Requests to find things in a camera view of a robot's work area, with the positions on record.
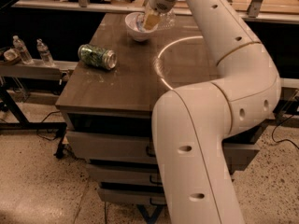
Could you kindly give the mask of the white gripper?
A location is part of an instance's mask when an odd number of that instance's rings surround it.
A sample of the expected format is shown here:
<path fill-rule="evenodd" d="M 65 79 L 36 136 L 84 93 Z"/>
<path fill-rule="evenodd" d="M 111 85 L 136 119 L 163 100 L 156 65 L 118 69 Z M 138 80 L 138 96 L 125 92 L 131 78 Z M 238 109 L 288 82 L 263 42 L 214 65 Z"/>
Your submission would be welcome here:
<path fill-rule="evenodd" d="M 161 20 L 160 13 L 171 10 L 177 0 L 148 0 L 148 11 L 145 13 L 143 28 L 152 30 Z"/>

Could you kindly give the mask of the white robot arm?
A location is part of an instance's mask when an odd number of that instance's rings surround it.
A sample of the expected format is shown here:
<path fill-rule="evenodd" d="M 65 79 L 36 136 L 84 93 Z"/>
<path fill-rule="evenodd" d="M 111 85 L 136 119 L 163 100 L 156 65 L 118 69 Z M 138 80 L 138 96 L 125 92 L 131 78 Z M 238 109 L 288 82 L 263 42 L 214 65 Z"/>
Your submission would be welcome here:
<path fill-rule="evenodd" d="M 176 0 L 149 0 L 169 11 Z M 174 88 L 152 112 L 152 139 L 172 224 L 245 224 L 222 141 L 267 119 L 281 93 L 278 70 L 226 0 L 186 0 L 219 78 Z"/>

